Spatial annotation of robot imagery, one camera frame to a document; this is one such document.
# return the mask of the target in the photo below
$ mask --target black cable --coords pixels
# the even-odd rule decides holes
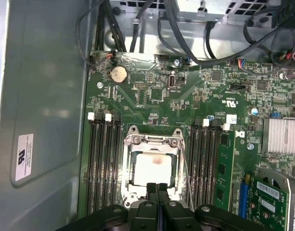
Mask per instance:
[[[152,5],[153,2],[154,2],[154,0],[147,0],[146,3],[144,3],[144,5],[139,10],[139,13],[136,16],[136,19],[140,20],[144,11],[146,11]],[[133,40],[132,40],[132,43],[130,44],[129,52],[135,51],[135,46],[136,46],[138,35],[139,35],[139,24],[134,24]]]
[[[261,14],[265,14],[265,13],[272,13],[272,12],[276,12],[276,11],[279,11],[281,9],[281,7],[270,7],[270,8],[266,8],[264,10],[261,10],[259,12],[256,12],[254,13],[251,17],[249,17],[247,19],[247,21],[245,22],[244,24],[244,28],[243,28],[243,34],[244,34],[244,37],[246,39],[246,41],[250,44],[255,44],[257,41],[255,41],[249,31],[248,31],[248,25],[250,23],[250,21],[252,21],[254,19],[254,17],[258,16],[258,15],[261,15]],[[268,57],[271,59],[271,51],[264,45],[260,44],[258,45],[258,48],[260,48],[261,50],[263,50],[267,55]]]
[[[82,59],[84,60],[84,62],[94,68],[97,68],[98,66],[100,66],[102,63],[104,63],[107,60],[107,57],[102,58],[97,64],[93,64],[91,63],[85,56],[83,50],[82,50],[82,46],[81,46],[81,41],[80,41],[80,23],[83,20],[84,17],[86,17],[89,13],[91,13],[93,10],[97,9],[97,7],[103,2],[104,0],[99,0],[96,2],[96,5],[89,8],[83,15],[81,15],[76,23],[76,28],[75,28],[75,35],[76,35],[76,39],[77,39],[77,45],[79,48],[79,52],[80,55],[82,57]]]
[[[196,64],[202,65],[202,66],[217,65],[217,64],[220,64],[220,63],[223,63],[223,62],[227,62],[227,61],[229,61],[231,59],[236,59],[236,58],[239,58],[241,56],[244,56],[247,53],[249,53],[250,51],[252,51],[253,49],[257,48],[260,44],[262,44],[263,42],[268,40],[270,37],[275,35],[279,30],[281,30],[280,28],[277,28],[277,29],[273,30],[272,32],[268,33],[263,38],[261,38],[259,41],[257,41],[255,44],[250,45],[246,49],[244,49],[244,50],[242,50],[242,51],[240,51],[240,52],[238,52],[236,54],[232,54],[230,56],[227,56],[227,57],[224,57],[224,58],[221,58],[221,59],[200,61],[194,56],[194,54],[192,53],[192,51],[188,47],[187,43],[185,42],[185,39],[183,38],[183,35],[181,34],[181,31],[178,28],[177,22],[176,22],[175,17],[174,17],[174,12],[173,12],[173,9],[172,9],[171,0],[164,0],[164,3],[165,3],[166,13],[167,13],[167,16],[168,16],[168,19],[169,19],[169,23],[171,25],[172,31],[173,31],[173,33],[174,33],[174,35],[176,37],[177,42],[180,44],[180,46],[185,51],[185,53],[189,56],[190,59],[192,59]]]
[[[98,8],[98,20],[96,26],[95,34],[95,50],[103,51],[104,50],[104,23],[105,23],[105,14],[104,14],[104,4],[100,4]]]
[[[184,54],[180,53],[179,51],[177,51],[176,49],[174,49],[172,46],[170,46],[166,40],[163,38],[163,36],[161,35],[161,20],[163,18],[159,17],[157,20],[157,33],[158,33],[158,37],[159,40],[161,41],[161,43],[169,50],[171,50],[172,52],[174,52],[176,55],[181,56],[181,57],[185,57]]]
[[[117,32],[116,32],[116,30],[114,28],[112,18],[110,17],[110,11],[111,11],[111,7],[108,9],[108,7],[105,6],[105,15],[106,15],[109,27],[110,27],[110,31],[112,33],[112,38],[113,38],[114,43],[115,43],[115,48],[118,51],[123,51],[122,47],[121,47],[120,40],[119,40],[118,35],[117,35]]]
[[[116,20],[116,18],[114,16],[114,14],[113,14],[113,11],[112,11],[112,8],[111,8],[111,5],[110,5],[109,0],[105,0],[104,1],[104,5],[105,5],[105,8],[107,10],[106,11],[106,13],[107,13],[107,20],[108,20],[108,18],[110,18],[108,20],[108,23],[113,28],[113,30],[115,31],[115,33],[116,33],[116,35],[118,37],[118,41],[119,41],[119,44],[120,44],[119,46],[121,47],[121,51],[126,52],[125,41],[124,41],[122,32],[120,30],[119,24],[118,24],[118,22],[117,22],[117,20]]]
[[[210,32],[215,27],[215,25],[216,25],[216,22],[210,21],[210,22],[207,22],[206,26],[205,26],[205,29],[206,29],[206,33],[205,33],[206,50],[212,59],[216,59],[216,56],[214,55],[213,51],[211,50],[209,39],[210,39]]]

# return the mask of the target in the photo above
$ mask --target sticker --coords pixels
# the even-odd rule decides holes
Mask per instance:
[[[237,115],[226,115],[226,123],[227,124],[237,124]]]
[[[15,181],[31,174],[33,134],[18,137]]]
[[[262,204],[262,206],[264,206],[265,208],[267,208],[269,211],[271,211],[271,212],[273,212],[273,213],[276,212],[276,207],[273,206],[273,205],[271,205],[271,204],[269,204],[267,201],[264,201],[264,200],[262,199],[261,204]]]
[[[257,188],[278,200],[280,199],[280,193],[277,190],[274,190],[261,182],[257,182]]]

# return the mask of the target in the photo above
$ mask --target heatsink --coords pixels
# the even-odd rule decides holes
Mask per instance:
[[[262,151],[295,155],[295,119],[264,119]]]

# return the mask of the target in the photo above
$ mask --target green circuit board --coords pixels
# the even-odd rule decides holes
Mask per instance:
[[[97,62],[107,54],[92,52],[90,60]],[[128,74],[121,85],[110,78],[115,66],[124,67]],[[245,68],[265,73],[273,66],[247,63]],[[174,76],[173,84],[169,82],[170,76]],[[110,114],[112,130],[104,127],[99,135],[97,123],[92,126],[88,120],[89,113],[99,116],[99,121]],[[295,118],[294,69],[256,77],[246,74],[235,63],[201,67],[187,64],[180,57],[117,53],[113,60],[107,60],[97,70],[90,69],[88,74],[78,217],[108,204],[123,204],[123,140],[132,125],[145,134],[171,135],[180,129],[188,168],[196,173],[191,175],[193,186],[200,185],[198,166],[194,163],[199,154],[194,151],[194,143],[208,136],[213,143],[205,141],[209,156],[201,163],[214,164],[214,168],[205,169],[214,173],[206,186],[213,195],[204,195],[208,200],[203,202],[210,201],[237,214],[240,181],[246,174],[252,175],[258,167],[292,174],[295,167],[295,156],[262,153],[263,119],[268,117]],[[209,120],[211,130],[201,127],[204,119]],[[197,128],[203,129],[203,133],[198,133]],[[103,144],[95,144],[98,136]],[[91,159],[91,152],[98,151],[98,147],[103,151]],[[185,178],[183,184],[180,197],[189,202]],[[196,195],[193,199],[196,205],[202,202]]]

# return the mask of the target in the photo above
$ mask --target black ram slot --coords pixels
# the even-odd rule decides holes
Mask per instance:
[[[188,172],[191,183],[191,191],[193,192],[194,203],[196,203],[197,195],[197,157],[198,157],[198,144],[199,127],[197,125],[191,126],[190,130],[190,144],[189,144],[189,158],[188,158]],[[187,194],[187,202],[190,202],[189,194]]]
[[[100,209],[100,202],[101,202],[101,189],[102,189],[102,165],[103,165],[103,144],[104,140],[106,140],[106,128],[107,125],[104,124],[104,121],[97,124],[101,132],[97,132],[96,139],[95,139],[95,166],[96,166],[96,183],[95,183],[95,190],[94,190],[94,211]]]
[[[114,204],[118,178],[118,153],[120,148],[121,122],[113,115],[111,122],[97,113],[91,125],[90,153],[87,182],[87,214]]]
[[[217,162],[218,144],[220,143],[220,132],[217,127],[211,128],[209,134],[209,158],[207,177],[207,197],[206,204],[213,204],[215,193],[215,163]]]
[[[104,170],[103,170],[103,194],[102,194],[102,208],[108,206],[109,202],[109,177],[110,177],[110,161],[111,161],[111,148],[112,148],[112,124],[111,122],[106,122],[106,137],[104,139],[103,146],[103,160],[104,160]]]
[[[89,149],[89,162],[88,162],[88,175],[89,180],[87,184],[87,214],[91,214],[96,211],[97,200],[95,199],[97,188],[97,160],[100,155],[100,143],[99,138],[103,136],[104,121],[102,114],[97,113],[95,121],[91,124],[90,135],[90,149]]]
[[[94,208],[94,148],[95,148],[95,135],[96,135],[96,125],[91,125],[91,134],[90,134],[90,148],[89,148],[89,161],[88,161],[88,181],[87,181],[87,214],[90,214],[90,211]]]
[[[191,127],[188,166],[195,207],[213,203],[219,143],[220,127]]]
[[[113,117],[112,141],[111,141],[111,163],[112,163],[112,178],[111,178],[111,205],[116,203],[116,190],[118,181],[118,163],[120,151],[121,137],[121,121],[119,115]]]

